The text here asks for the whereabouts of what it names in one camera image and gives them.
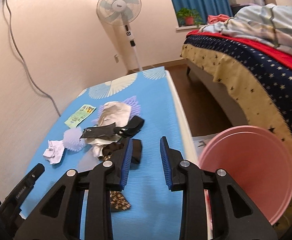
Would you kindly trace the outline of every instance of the brown patterned cloth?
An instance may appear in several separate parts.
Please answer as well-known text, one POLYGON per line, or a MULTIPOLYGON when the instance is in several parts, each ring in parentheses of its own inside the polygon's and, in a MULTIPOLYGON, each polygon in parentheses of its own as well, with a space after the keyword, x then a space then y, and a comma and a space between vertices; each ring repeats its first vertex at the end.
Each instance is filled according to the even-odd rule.
POLYGON ((130 209, 131 205, 127 199, 118 191, 110 192, 110 211, 118 212, 130 209))
MULTIPOLYGON (((111 157, 112 152, 103 151, 103 154, 106 154, 106 156, 102 155, 99 156, 99 160, 101 161, 108 161, 111 157)), ((124 197, 124 195, 119 191, 110 191, 110 211, 111 212, 118 212, 118 211, 125 211, 130 209, 131 205, 127 201, 127 199, 124 197)))
POLYGON ((102 153, 103 153, 104 156, 109 156, 113 152, 115 152, 117 150, 121 150, 123 148, 124 148, 124 144, 123 143, 120 143, 120 142, 112 142, 111 144, 106 145, 102 149, 102 153))

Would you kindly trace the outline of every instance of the black tag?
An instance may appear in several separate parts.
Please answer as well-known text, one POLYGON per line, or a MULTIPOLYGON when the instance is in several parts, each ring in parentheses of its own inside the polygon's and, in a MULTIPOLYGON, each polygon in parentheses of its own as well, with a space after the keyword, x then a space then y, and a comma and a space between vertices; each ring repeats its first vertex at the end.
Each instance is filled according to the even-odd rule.
POLYGON ((112 123, 105 126, 87 127, 84 129, 83 134, 80 138, 99 138, 99 137, 110 137, 115 135, 114 128, 116 123, 112 123))

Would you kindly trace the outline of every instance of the light blue comforter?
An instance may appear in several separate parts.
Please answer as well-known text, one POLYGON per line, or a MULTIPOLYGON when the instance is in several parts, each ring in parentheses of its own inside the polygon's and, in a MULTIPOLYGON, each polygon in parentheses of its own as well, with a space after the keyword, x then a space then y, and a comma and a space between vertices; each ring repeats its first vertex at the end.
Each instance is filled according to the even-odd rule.
POLYGON ((202 32, 259 41, 292 55, 292 7, 252 5, 235 17, 201 28, 202 32))

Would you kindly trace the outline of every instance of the bed frame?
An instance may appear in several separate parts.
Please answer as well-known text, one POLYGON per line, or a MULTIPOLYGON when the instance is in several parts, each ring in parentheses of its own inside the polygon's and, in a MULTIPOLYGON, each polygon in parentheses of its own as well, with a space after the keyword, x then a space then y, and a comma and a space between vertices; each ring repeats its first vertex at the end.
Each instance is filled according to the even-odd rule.
POLYGON ((213 77, 210 74, 199 68, 190 60, 187 59, 186 64, 188 65, 187 75, 191 71, 200 79, 200 81, 205 85, 205 87, 209 90, 217 103, 220 105, 222 110, 225 112, 233 126, 248 125, 244 112, 240 106, 228 95, 227 89, 223 84, 213 82, 213 77))

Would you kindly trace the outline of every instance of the white mattress edge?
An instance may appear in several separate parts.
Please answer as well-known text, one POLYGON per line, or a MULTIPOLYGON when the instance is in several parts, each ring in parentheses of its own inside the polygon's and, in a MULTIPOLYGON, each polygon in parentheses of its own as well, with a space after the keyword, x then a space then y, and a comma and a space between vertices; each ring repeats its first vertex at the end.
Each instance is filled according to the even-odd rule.
POLYGON ((191 161, 192 163, 197 164, 198 160, 197 160, 196 149, 193 144, 193 137, 190 132, 190 128, 189 128, 188 121, 184 112, 184 108, 181 104, 175 84, 171 78, 169 71, 165 70, 165 72, 166 72, 166 77, 168 80, 169 89, 171 91, 172 98, 174 100, 181 138, 184 144, 185 157, 187 160, 191 161))

